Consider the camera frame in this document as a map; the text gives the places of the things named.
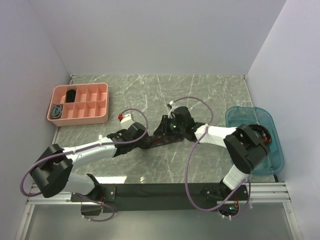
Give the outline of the brown blue floral tie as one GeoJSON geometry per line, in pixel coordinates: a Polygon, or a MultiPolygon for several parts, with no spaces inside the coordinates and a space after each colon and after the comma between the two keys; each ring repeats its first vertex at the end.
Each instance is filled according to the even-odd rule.
{"type": "Polygon", "coordinates": [[[142,150],[148,150],[152,148],[157,148],[169,144],[174,144],[182,142],[184,137],[182,135],[152,135],[144,136],[139,142],[138,147],[142,150]]]}

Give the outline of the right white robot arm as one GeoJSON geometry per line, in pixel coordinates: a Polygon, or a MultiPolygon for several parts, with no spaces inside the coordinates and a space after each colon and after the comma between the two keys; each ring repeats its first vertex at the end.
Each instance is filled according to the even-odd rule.
{"type": "Polygon", "coordinates": [[[272,142],[270,132],[260,124],[238,127],[208,125],[195,121],[185,106],[176,108],[170,115],[163,115],[153,134],[226,148],[233,162],[219,183],[219,194],[226,200],[237,195],[237,185],[268,156],[272,142]]]}

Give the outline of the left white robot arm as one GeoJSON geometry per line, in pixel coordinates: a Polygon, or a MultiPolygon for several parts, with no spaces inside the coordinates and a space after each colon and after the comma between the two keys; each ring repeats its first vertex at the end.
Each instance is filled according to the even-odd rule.
{"type": "Polygon", "coordinates": [[[148,137],[147,129],[134,122],[128,129],[121,129],[91,143],[65,148],[53,144],[38,159],[30,175],[45,198],[65,191],[95,201],[101,194],[100,183],[91,173],[81,175],[74,171],[98,160],[124,155],[148,137]]]}

